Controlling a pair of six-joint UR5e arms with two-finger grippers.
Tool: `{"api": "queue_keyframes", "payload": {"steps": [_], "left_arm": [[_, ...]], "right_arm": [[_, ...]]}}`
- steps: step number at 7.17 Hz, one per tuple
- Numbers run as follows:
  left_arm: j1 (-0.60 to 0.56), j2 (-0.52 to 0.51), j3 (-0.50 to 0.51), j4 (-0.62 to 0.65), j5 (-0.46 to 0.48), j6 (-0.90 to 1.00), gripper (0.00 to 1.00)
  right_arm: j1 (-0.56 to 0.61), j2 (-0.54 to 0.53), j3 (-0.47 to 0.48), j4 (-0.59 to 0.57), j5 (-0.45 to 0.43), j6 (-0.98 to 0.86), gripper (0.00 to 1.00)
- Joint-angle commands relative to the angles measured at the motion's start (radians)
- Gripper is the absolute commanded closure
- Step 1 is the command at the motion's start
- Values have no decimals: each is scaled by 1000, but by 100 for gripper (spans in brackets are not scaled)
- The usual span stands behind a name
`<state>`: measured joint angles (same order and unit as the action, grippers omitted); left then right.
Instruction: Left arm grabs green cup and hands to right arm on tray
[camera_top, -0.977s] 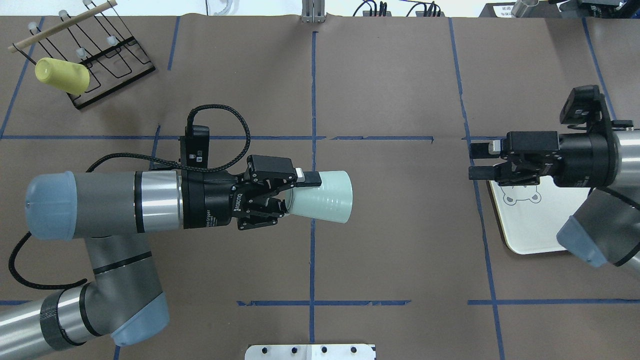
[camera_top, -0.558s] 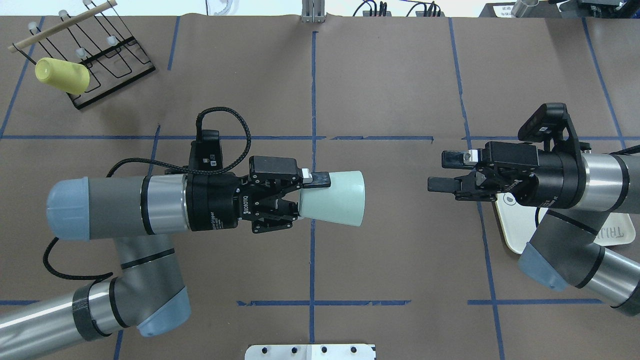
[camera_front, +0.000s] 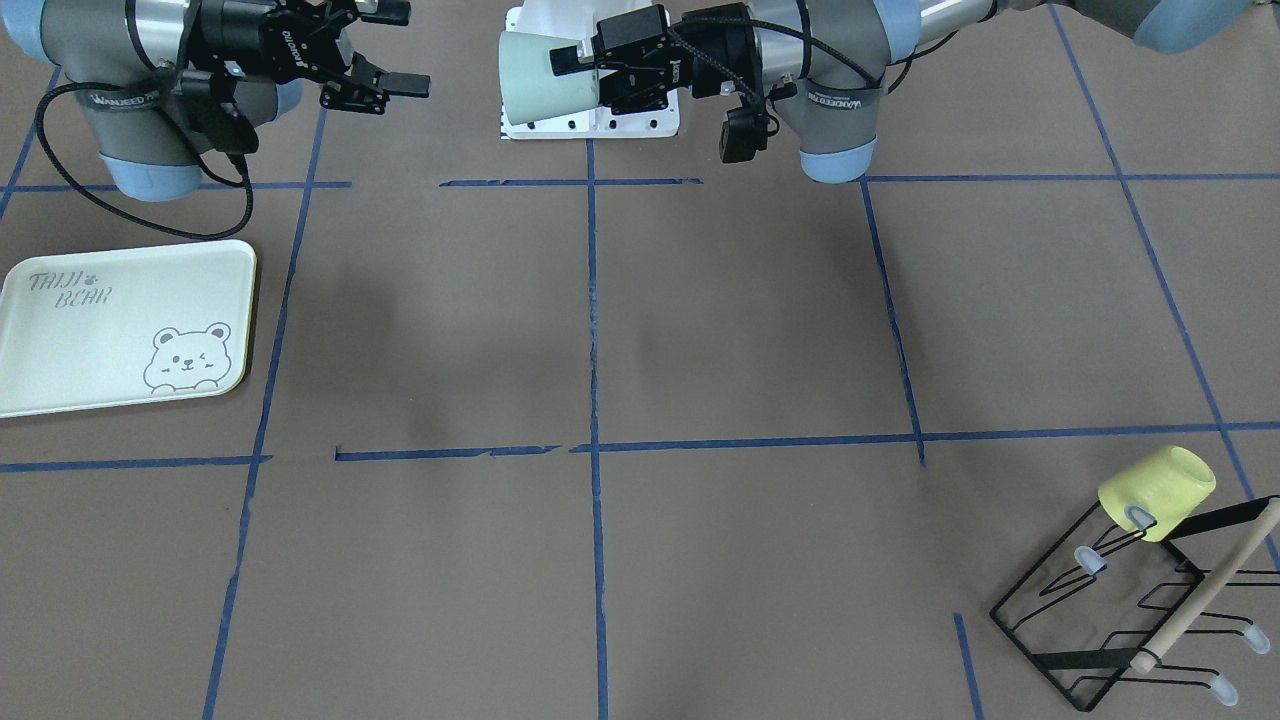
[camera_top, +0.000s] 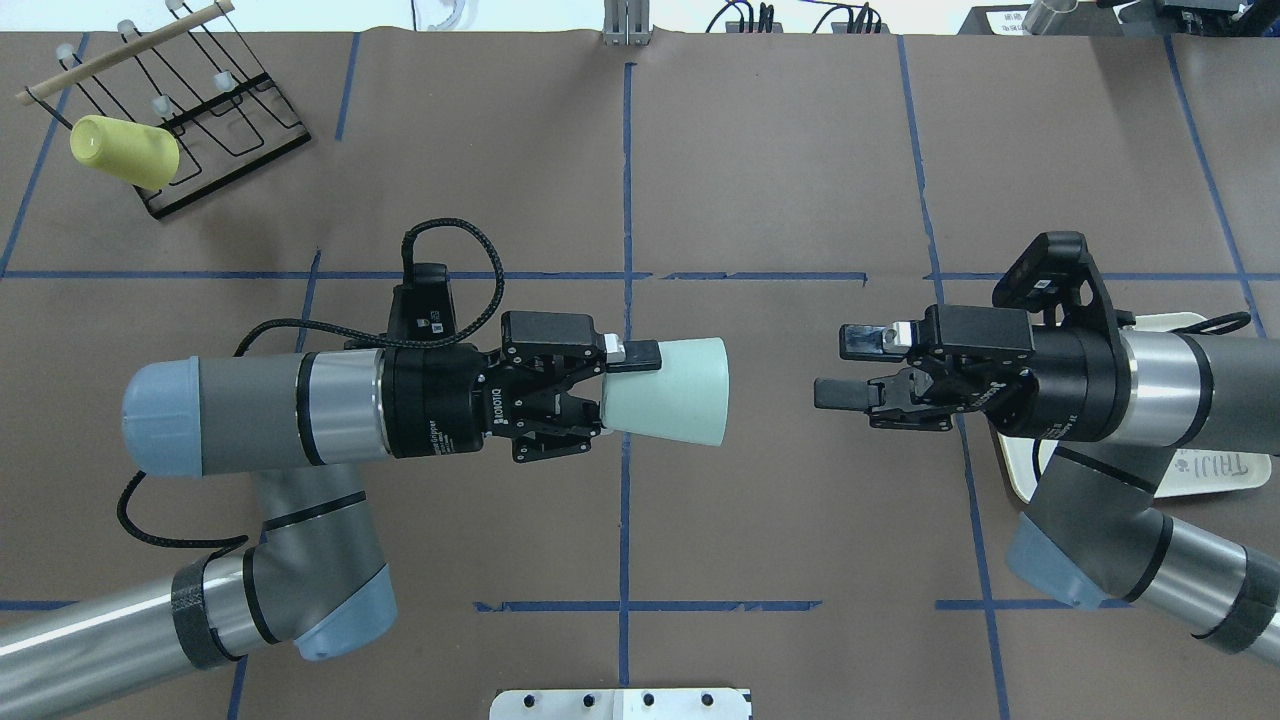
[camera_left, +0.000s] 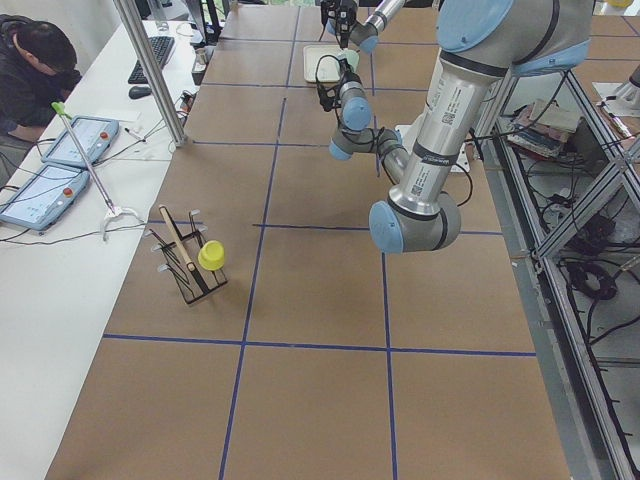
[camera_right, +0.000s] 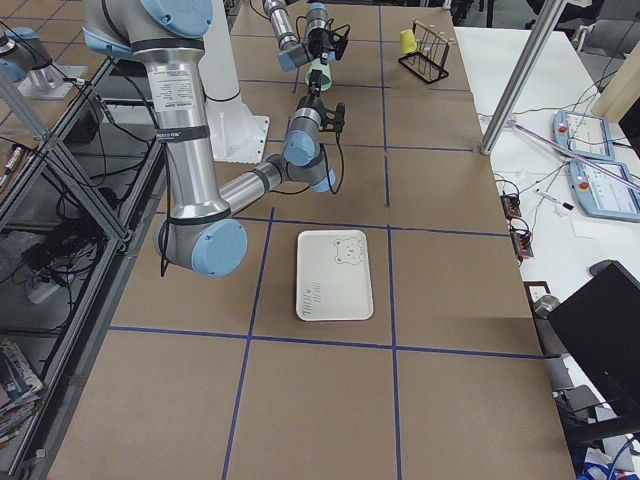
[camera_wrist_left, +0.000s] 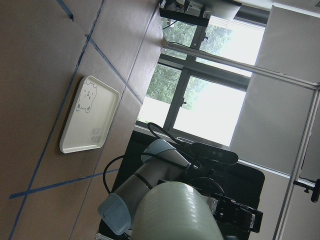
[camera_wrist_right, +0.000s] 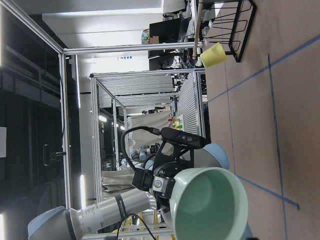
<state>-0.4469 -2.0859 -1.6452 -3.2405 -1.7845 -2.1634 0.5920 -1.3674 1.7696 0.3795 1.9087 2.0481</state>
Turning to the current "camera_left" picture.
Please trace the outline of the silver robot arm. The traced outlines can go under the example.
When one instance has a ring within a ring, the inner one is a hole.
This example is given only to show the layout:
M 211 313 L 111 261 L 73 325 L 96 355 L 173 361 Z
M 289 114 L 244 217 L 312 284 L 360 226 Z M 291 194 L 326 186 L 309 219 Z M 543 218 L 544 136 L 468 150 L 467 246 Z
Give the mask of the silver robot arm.
M 588 53 L 593 9 L 591 1 L 443 2 L 435 92 L 410 127 L 409 149 L 395 131 L 369 128 L 360 80 L 343 70 L 330 152 L 340 160 L 375 153 L 392 180 L 387 198 L 369 213 L 379 250 L 433 251 L 456 239 L 461 215 L 443 186 L 489 87 L 507 73 L 531 77 L 579 65 Z
M 360 5 L 375 5 L 364 22 L 358 20 Z M 371 53 L 381 33 L 402 8 L 440 8 L 441 1 L 321 1 L 321 23 L 342 49 L 350 44 Z

